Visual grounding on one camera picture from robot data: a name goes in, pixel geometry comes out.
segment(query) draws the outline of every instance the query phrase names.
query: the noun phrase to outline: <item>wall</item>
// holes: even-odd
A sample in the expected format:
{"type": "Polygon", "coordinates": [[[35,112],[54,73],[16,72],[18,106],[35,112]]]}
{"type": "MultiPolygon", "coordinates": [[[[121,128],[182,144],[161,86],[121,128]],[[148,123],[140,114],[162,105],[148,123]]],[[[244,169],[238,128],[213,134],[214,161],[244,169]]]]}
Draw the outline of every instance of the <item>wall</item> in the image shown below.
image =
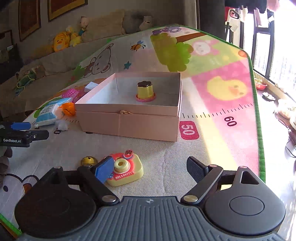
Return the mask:
{"type": "Polygon", "coordinates": [[[14,41],[19,46],[20,55],[25,61],[38,46],[47,44],[57,33],[68,25],[79,23],[81,16],[96,17],[108,14],[116,9],[145,10],[154,17],[155,26],[178,23],[185,24],[184,4],[180,0],[88,0],[88,5],[77,8],[48,22],[47,0],[40,0],[41,28],[20,42],[18,33],[18,0],[9,4],[9,27],[13,31],[14,41]]]}
{"type": "MultiPolygon", "coordinates": [[[[0,12],[0,33],[9,30],[9,9],[4,8],[0,12]]],[[[10,46],[10,34],[7,33],[3,39],[0,39],[0,50],[10,46]]]]}

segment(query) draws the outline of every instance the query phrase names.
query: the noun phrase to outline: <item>number 50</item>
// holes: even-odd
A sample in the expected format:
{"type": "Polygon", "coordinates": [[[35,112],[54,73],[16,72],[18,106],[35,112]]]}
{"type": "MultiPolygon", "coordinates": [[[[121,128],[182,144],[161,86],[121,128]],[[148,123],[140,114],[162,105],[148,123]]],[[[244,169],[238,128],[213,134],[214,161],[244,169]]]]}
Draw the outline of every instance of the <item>number 50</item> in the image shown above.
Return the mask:
{"type": "Polygon", "coordinates": [[[193,125],[186,125],[187,127],[185,127],[185,125],[182,125],[181,128],[184,130],[183,134],[184,135],[193,135],[195,134],[195,131],[192,130],[193,129],[193,125]]]}

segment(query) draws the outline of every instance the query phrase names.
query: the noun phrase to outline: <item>blue gripper pad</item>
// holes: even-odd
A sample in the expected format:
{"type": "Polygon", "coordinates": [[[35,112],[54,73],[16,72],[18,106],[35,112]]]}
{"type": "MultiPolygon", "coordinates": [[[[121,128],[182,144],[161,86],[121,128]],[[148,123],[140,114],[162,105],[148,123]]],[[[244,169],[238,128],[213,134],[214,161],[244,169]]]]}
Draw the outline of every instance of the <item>blue gripper pad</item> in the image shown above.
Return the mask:
{"type": "Polygon", "coordinates": [[[113,172],[114,159],[111,156],[107,156],[101,162],[104,162],[104,163],[102,163],[96,168],[94,175],[101,183],[104,183],[113,172]]]}
{"type": "Polygon", "coordinates": [[[31,124],[30,122],[14,122],[11,126],[11,129],[13,130],[30,130],[31,124]]]}

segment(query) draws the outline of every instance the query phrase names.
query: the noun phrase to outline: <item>window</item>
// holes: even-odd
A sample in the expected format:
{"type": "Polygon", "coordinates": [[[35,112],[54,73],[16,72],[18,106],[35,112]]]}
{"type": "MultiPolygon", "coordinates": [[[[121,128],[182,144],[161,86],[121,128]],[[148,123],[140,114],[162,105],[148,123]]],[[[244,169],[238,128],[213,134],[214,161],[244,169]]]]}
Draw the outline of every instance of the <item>window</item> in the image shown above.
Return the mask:
{"type": "Polygon", "coordinates": [[[253,68],[272,83],[278,84],[296,99],[296,47],[294,18],[296,6],[281,0],[275,12],[266,10],[259,25],[248,13],[241,23],[240,47],[251,57],[253,68]]]}
{"type": "Polygon", "coordinates": [[[284,88],[296,99],[296,6],[289,0],[281,0],[280,8],[274,13],[274,56],[270,80],[284,88]]]}
{"type": "Polygon", "coordinates": [[[254,69],[256,69],[263,76],[266,74],[266,67],[269,54],[269,34],[257,33],[256,53],[254,60],[254,69]]]}
{"type": "Polygon", "coordinates": [[[244,23],[243,50],[251,57],[253,47],[254,19],[253,14],[248,13],[244,23]]]}

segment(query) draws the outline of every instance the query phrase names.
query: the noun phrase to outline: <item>cable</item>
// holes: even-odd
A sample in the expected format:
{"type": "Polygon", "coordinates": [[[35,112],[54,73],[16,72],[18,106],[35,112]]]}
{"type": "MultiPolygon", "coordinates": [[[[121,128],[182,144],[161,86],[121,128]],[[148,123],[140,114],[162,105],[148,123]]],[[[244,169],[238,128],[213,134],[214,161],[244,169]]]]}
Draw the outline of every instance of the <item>cable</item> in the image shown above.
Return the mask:
{"type": "Polygon", "coordinates": [[[282,119],[277,118],[277,117],[276,117],[276,119],[277,119],[281,124],[283,124],[285,127],[289,128],[289,127],[286,125],[286,123],[285,123],[282,119]]]}
{"type": "Polygon", "coordinates": [[[286,143],[285,148],[290,152],[290,154],[292,155],[292,157],[296,158],[296,156],[289,150],[289,148],[287,147],[287,144],[291,141],[291,139],[288,140],[288,142],[286,143]]]}
{"type": "Polygon", "coordinates": [[[286,147],[286,149],[290,152],[290,154],[292,155],[292,157],[296,158],[296,156],[292,154],[292,152],[289,150],[288,147],[286,147]]]}

